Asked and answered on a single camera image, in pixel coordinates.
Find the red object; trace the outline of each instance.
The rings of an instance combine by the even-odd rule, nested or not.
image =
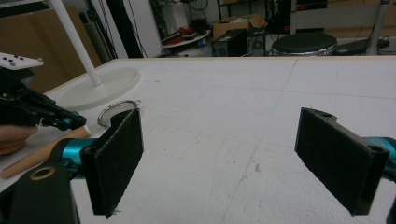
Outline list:
[[[178,32],[181,35],[192,35],[193,33],[195,33],[194,29],[192,29],[190,26],[183,26],[178,28]]]
[[[175,36],[175,37],[172,37],[172,38],[166,40],[166,41],[164,42],[164,44],[165,44],[165,45],[174,45],[174,44],[180,43],[181,41],[183,41],[183,36],[177,35],[177,36]]]

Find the round white lamp base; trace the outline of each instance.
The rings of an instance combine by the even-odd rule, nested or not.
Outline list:
[[[139,72],[131,67],[97,71],[102,84],[94,87],[88,76],[64,90],[56,99],[58,106],[68,110],[84,110],[102,105],[122,96],[139,81]]]

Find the white table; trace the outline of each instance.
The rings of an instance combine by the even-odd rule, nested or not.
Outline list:
[[[109,220],[92,214],[85,180],[71,182],[82,223],[385,223],[394,183],[381,180],[370,215],[352,217],[294,143],[301,107],[334,114],[360,136],[396,137],[395,57],[119,60],[99,69],[122,65],[142,79],[113,102],[141,100],[145,153]],[[105,107],[80,111],[94,137]],[[63,134],[40,128],[0,168]]]

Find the black stool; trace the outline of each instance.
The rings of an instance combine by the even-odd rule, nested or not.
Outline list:
[[[279,38],[272,46],[274,55],[321,56],[330,55],[337,45],[337,39],[323,33],[302,33]]]

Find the cable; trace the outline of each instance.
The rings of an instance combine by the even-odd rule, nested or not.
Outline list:
[[[140,48],[143,50],[143,53],[145,54],[146,58],[148,58],[149,56],[147,55],[146,50],[145,50],[145,48],[142,45],[142,41],[140,41],[140,36],[139,36],[138,30],[137,30],[136,18],[134,17],[134,10],[132,9],[132,6],[131,6],[131,0],[128,0],[128,5],[129,5],[129,9],[131,9],[132,17],[134,18],[134,27],[136,27],[136,29],[135,29],[132,26],[132,30],[134,32],[134,35],[137,38],[137,41],[139,42]]]
[[[117,52],[115,51],[113,34],[111,34],[111,30],[109,28],[110,26],[108,24],[107,14],[106,14],[106,11],[105,11],[105,6],[103,4],[103,0],[99,1],[99,5],[100,5],[100,8],[102,9],[102,13],[103,13],[103,16],[104,16],[104,19],[105,19],[105,28],[106,28],[105,29],[105,33],[110,39],[110,43],[109,43],[111,45],[110,47],[113,49],[113,52],[114,52],[116,58],[119,58],[119,56],[117,55]]]

